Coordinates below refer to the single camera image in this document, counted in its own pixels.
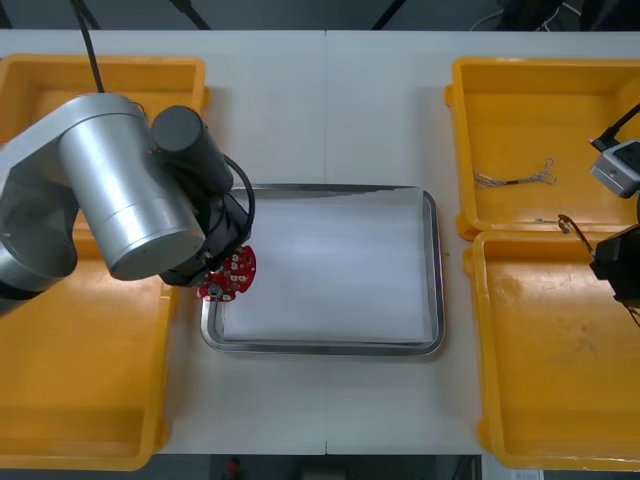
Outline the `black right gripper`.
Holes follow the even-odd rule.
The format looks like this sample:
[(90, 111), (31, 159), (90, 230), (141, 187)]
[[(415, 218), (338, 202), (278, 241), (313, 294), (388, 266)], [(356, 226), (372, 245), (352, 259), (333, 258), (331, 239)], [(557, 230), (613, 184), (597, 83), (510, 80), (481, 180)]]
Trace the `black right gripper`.
[(590, 267), (598, 280), (610, 284), (616, 301), (639, 305), (638, 233), (620, 233), (600, 242)]

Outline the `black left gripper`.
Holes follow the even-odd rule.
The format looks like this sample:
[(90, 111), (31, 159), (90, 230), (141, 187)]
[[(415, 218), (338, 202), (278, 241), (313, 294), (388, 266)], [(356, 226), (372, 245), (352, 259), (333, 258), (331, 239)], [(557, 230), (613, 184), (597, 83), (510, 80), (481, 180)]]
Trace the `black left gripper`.
[(165, 284), (193, 287), (231, 256), (229, 248), (244, 231), (248, 212), (230, 193), (197, 201), (196, 220), (205, 234), (203, 245), (180, 265), (162, 273)]

